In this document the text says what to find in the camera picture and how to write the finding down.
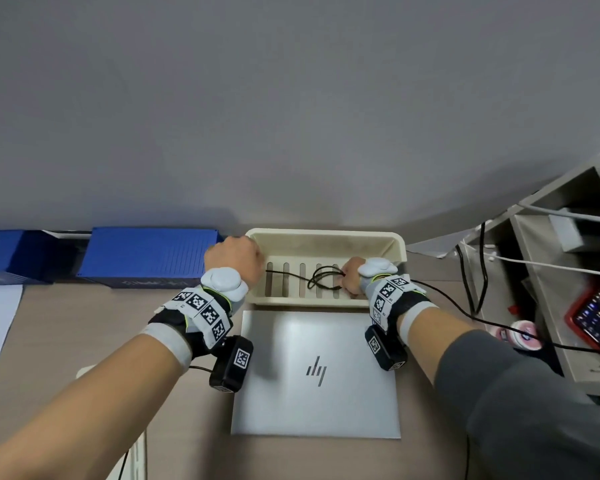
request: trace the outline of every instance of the white cable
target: white cable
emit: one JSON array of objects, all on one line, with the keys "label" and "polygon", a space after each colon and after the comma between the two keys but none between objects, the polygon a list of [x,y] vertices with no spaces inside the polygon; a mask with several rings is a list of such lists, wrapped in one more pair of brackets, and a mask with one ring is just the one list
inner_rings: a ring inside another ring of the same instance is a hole
[{"label": "white cable", "polygon": [[600,216],[590,216],[588,214],[574,214],[573,212],[567,212],[566,210],[551,210],[543,209],[542,207],[536,207],[535,205],[527,205],[525,203],[519,203],[520,207],[525,209],[534,210],[536,212],[542,212],[544,214],[551,214],[552,216],[560,217],[571,217],[572,219],[580,219],[583,221],[600,222]]},{"label": "white cable", "polygon": [[[473,250],[473,251],[475,251],[477,253],[479,252],[477,249],[469,246],[469,244],[467,244],[465,242],[463,242],[463,244],[467,248],[469,248],[469,249],[471,249],[471,250]],[[578,273],[597,274],[597,275],[600,276],[600,271],[593,271],[592,269],[581,269],[579,267],[558,266],[556,264],[547,264],[547,263],[544,263],[544,262],[524,261],[522,259],[511,259],[511,258],[505,258],[503,256],[498,256],[497,254],[487,254],[487,253],[484,253],[484,255],[487,256],[487,257],[489,257],[489,258],[502,259],[503,261],[519,262],[519,263],[522,263],[522,264],[532,264],[534,266],[553,267],[553,268],[556,268],[556,269],[565,269],[567,271],[577,271]]]}]

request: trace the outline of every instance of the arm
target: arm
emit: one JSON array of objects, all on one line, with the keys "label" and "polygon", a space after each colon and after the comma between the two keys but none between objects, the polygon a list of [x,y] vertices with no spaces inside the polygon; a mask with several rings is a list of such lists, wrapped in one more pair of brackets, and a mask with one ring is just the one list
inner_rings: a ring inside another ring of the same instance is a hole
[{"label": "arm", "polygon": [[[234,268],[252,286],[263,273],[263,257],[247,237],[230,237],[205,254],[206,269],[219,267]],[[183,335],[164,323],[150,327],[152,334],[129,340],[72,382],[0,446],[0,480],[108,475],[146,429],[192,356],[209,352],[197,337],[200,332]]]},{"label": "arm", "polygon": [[[353,258],[342,285],[360,294]],[[397,330],[497,478],[600,479],[600,406],[544,362],[438,308]]]}]

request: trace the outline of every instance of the wrist-mounted device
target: wrist-mounted device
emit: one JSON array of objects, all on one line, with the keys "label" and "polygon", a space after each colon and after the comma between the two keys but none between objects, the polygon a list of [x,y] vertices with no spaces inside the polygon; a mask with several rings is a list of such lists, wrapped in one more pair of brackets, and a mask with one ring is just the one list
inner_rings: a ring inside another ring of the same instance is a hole
[{"label": "wrist-mounted device", "polygon": [[408,274],[397,274],[398,270],[398,266],[384,258],[370,258],[358,268],[360,288],[368,297],[372,320],[365,338],[385,371],[399,369],[408,358],[397,329],[398,318],[419,303],[431,304],[425,291],[414,285]]},{"label": "wrist-mounted device", "polygon": [[231,316],[238,311],[249,290],[240,274],[230,267],[210,269],[194,288],[184,288],[155,311],[149,323],[165,323],[176,329],[191,348],[192,356],[217,357],[209,385],[224,392],[237,392],[253,353],[250,340],[227,337]]}]

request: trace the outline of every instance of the basket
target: basket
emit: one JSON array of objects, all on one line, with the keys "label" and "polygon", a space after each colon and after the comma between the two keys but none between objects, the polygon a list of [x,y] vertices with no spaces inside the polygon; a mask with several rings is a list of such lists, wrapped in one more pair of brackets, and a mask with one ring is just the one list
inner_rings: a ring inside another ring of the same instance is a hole
[{"label": "basket", "polygon": [[[407,261],[404,241],[393,232],[256,228],[247,236],[260,246],[266,269],[306,278],[311,278],[320,266],[342,267],[353,256]],[[328,276],[321,284],[335,286],[335,279],[336,276]],[[265,273],[247,300],[255,305],[369,306],[363,296],[352,299],[344,290],[309,290],[306,285],[306,281],[294,276]]]}]

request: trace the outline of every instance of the red object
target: red object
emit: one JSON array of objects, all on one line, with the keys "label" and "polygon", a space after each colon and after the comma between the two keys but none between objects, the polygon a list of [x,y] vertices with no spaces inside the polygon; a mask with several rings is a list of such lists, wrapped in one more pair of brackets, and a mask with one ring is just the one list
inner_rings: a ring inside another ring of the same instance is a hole
[{"label": "red object", "polygon": [[573,317],[580,311],[586,302],[588,302],[594,295],[600,290],[600,282],[592,280],[586,291],[574,302],[574,304],[567,310],[564,316],[564,321],[573,332],[581,339],[583,339],[587,345],[591,346],[595,350],[600,350],[598,343],[581,329],[576,322],[573,321]]}]

